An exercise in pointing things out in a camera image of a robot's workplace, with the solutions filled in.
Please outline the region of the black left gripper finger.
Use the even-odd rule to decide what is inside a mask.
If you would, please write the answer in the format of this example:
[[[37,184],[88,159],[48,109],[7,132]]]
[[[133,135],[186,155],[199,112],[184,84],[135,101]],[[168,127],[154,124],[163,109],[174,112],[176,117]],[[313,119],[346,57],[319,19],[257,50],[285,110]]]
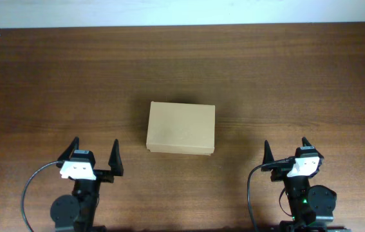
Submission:
[[[108,165],[111,168],[111,174],[113,176],[122,177],[124,174],[124,168],[120,157],[119,141],[116,139],[113,143],[111,155],[109,157]]]
[[[75,137],[70,145],[65,149],[65,151],[57,159],[59,162],[69,161],[72,153],[79,148],[79,138]]]

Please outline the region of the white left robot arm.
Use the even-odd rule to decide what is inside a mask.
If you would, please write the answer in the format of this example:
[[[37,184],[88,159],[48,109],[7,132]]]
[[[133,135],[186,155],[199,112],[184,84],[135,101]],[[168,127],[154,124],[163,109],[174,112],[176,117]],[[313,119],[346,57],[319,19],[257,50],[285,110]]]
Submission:
[[[115,177],[124,174],[120,158],[119,141],[113,143],[108,160],[108,170],[95,169],[95,156],[90,150],[79,148],[79,138],[57,159],[57,167],[63,179],[74,181],[71,194],[57,198],[50,209],[56,231],[106,232],[106,226],[95,226],[94,219],[100,199],[100,185],[113,183]]]

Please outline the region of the brown cardboard box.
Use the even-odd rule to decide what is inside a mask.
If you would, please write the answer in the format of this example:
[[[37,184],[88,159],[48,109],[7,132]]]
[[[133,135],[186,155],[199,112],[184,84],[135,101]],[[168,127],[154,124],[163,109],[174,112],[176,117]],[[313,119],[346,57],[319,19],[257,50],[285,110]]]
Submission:
[[[211,155],[215,149],[216,107],[151,102],[146,147],[151,152]]]

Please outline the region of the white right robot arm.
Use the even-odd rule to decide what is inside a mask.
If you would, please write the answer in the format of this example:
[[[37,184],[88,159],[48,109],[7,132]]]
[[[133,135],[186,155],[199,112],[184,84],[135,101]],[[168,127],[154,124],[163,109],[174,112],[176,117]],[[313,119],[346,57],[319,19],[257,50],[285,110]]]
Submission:
[[[347,231],[345,227],[329,227],[333,222],[337,194],[323,185],[312,186],[310,179],[320,171],[324,157],[308,140],[302,138],[302,146],[295,155],[276,160],[268,141],[265,141],[262,171],[271,173],[272,182],[282,182],[282,194],[290,207],[291,221],[281,221],[280,231]]]

